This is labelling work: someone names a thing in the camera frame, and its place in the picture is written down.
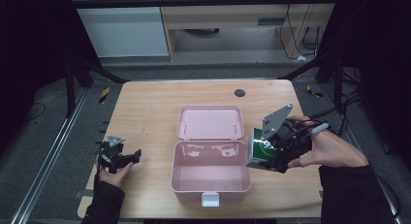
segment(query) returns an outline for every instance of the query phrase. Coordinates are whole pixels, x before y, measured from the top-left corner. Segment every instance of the wooden table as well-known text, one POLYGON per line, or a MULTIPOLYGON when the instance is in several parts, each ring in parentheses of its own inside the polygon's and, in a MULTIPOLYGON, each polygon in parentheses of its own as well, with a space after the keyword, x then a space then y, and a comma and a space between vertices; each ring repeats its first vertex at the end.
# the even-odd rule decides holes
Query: wooden table
MULTIPOLYGON (((127 175, 123 218, 281 218, 320 217, 321 190, 317 166, 286 174, 250 169, 251 189, 239 204, 202 208, 180 204, 170 181, 180 108, 186 105, 236 105, 241 108, 245 135, 261 128, 262 117, 287 104, 302 114, 288 80, 130 81, 124 84, 112 114, 108 135, 125 138, 124 154, 142 150, 141 162, 127 175), (235 90, 243 89, 244 97, 235 90)), ((86 185, 92 189, 95 171, 86 185)), ((84 217, 92 198, 82 197, 84 217)))

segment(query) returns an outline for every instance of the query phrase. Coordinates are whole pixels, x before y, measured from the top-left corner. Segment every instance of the box latch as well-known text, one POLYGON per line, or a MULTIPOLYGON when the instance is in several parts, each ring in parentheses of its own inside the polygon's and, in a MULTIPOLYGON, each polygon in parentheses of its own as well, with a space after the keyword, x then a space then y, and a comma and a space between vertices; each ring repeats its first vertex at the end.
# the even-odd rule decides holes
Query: box latch
POLYGON ((220 207, 220 196, 217 192, 204 192, 202 207, 220 207))

